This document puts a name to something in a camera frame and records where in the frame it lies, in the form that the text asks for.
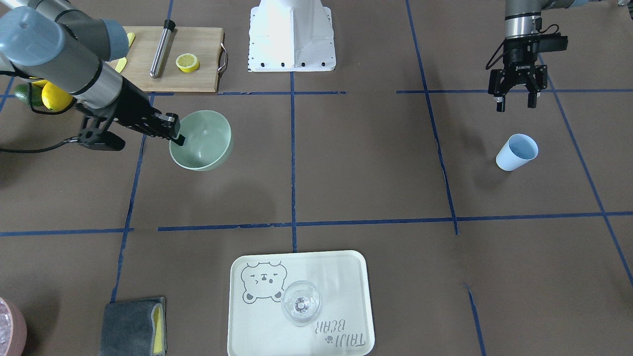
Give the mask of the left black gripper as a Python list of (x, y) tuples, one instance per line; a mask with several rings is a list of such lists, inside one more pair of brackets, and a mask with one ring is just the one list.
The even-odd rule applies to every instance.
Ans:
[(547, 66), (537, 65), (542, 36), (504, 39), (488, 61), (488, 94), (497, 101), (497, 112), (505, 112), (506, 96), (516, 86), (527, 88), (528, 108), (536, 108), (538, 95), (547, 84)]

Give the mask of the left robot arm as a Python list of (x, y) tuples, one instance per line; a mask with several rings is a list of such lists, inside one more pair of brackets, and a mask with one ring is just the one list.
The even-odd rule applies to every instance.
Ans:
[(567, 49), (568, 38), (543, 28), (542, 13), (552, 9), (584, 6), (587, 0), (507, 0), (505, 1), (504, 40), (493, 53), (489, 70), (488, 94), (497, 103), (497, 111), (504, 112), (506, 95), (516, 86), (528, 91), (527, 106), (536, 108), (540, 93), (548, 87), (548, 69), (538, 65), (539, 54)]

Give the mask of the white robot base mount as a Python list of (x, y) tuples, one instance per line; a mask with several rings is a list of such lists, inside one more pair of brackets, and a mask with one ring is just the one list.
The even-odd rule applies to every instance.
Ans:
[(320, 0), (262, 0), (249, 16), (249, 72), (337, 67), (332, 12)]

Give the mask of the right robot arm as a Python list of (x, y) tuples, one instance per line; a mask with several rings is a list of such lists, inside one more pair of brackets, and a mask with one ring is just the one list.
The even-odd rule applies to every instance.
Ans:
[(68, 142), (93, 150), (120, 151), (125, 141), (112, 123), (179, 146), (177, 114), (161, 113), (147, 94), (109, 65), (127, 56), (124, 27), (88, 16), (67, 0), (5, 0), (1, 16), (1, 73), (31, 83), (48, 80), (71, 95), (61, 112), (83, 113), (81, 130)]

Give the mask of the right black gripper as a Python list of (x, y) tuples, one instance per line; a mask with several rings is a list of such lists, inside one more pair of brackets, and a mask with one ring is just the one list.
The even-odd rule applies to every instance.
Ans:
[(150, 104), (144, 91), (122, 75), (118, 76), (122, 78), (122, 87), (115, 101), (105, 108), (106, 124), (102, 130), (109, 131), (111, 124), (117, 122), (133, 131), (160, 137), (177, 146), (183, 146), (185, 136), (178, 132), (168, 131), (180, 129), (179, 116), (175, 113), (162, 114)]

